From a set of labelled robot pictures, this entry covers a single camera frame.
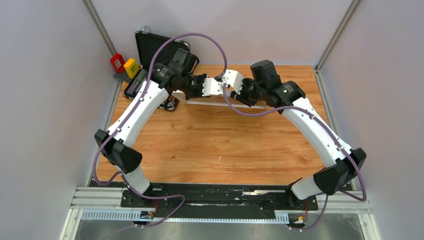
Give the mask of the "light wooden picture frame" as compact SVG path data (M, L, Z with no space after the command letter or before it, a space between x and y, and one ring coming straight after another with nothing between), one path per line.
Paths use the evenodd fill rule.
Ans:
M190 98L186 99L185 94L182 91L174 91L172 96L185 104L192 105L207 105L207 106L219 106L219 107L227 107L228 104L225 101L222 95L212 95L211 97L201 97L201 98ZM268 107L264 102L257 102L254 106L249 107L235 99L228 98L230 103L236 108L250 108L250 109L267 109Z

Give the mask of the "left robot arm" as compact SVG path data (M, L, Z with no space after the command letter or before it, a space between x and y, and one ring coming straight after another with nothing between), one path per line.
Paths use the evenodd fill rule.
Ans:
M199 62L196 55L179 48L167 65L151 65L150 79L143 82L141 91L121 117L107 130L99 129L94 135L99 154L118 169L135 191L135 202L142 207L152 203L153 193L141 167L143 155L133 145L148 119L172 92L201 93L204 76L192 73Z

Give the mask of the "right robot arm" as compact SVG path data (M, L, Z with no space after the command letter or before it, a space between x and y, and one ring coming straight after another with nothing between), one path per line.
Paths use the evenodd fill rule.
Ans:
M286 204L298 209L311 196L334 195L353 178L358 178L362 190L357 200L365 201L367 194L360 172L367 157L365 151L360 147L353 149L342 140L316 112L298 84L291 80L282 82L272 61L256 62L250 70L251 78L235 70L225 71L222 80L227 88L233 89L230 97L249 107L264 101L271 109L261 114L278 112L288 119L313 146L324 165L287 187Z

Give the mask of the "black poker chip case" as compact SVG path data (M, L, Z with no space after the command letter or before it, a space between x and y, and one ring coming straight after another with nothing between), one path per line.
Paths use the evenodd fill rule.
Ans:
M148 70L152 62L152 58L160 46L165 43L169 38L166 36L149 33L146 30L136 31L134 33L138 56L142 68L131 79L128 86L123 91L123 96L127 99L133 100L136 95L141 92L143 83L148 76ZM186 51L191 50L191 46L187 41L175 40L164 47L155 59L155 63L168 65L172 60L178 49Z

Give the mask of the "yellow toy house block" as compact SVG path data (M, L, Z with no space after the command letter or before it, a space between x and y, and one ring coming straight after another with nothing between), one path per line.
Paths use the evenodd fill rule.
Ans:
M133 79L140 70L140 67L134 58L129 58L124 63L123 67L130 79Z

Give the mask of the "red toy house block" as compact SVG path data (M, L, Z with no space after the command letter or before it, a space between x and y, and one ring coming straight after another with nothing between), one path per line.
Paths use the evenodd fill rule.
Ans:
M122 74L125 71L124 65L126 62L120 53L116 53L109 61L118 74Z

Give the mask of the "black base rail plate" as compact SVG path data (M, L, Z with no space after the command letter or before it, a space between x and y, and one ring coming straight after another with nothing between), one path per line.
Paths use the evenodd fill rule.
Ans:
M316 197L296 200L284 185L190 184L152 182L142 198L122 190L124 208L150 208L156 217L173 210L174 218L274 219L275 211L317 211Z

